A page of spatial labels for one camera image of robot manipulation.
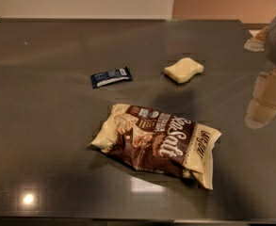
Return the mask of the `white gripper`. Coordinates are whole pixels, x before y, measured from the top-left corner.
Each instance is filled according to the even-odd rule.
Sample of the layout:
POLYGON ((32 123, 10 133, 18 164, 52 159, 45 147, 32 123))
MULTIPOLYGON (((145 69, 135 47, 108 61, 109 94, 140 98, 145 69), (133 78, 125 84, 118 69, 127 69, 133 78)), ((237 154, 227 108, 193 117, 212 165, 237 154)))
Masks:
MULTIPOLYGON (((244 48, 261 52, 276 65, 276 16, 268 27, 262 28, 246 41, 244 48)), ((260 72, 254 86, 252 100, 247 109, 246 125, 251 129, 260 129, 276 116, 276 68, 270 73, 260 72)))

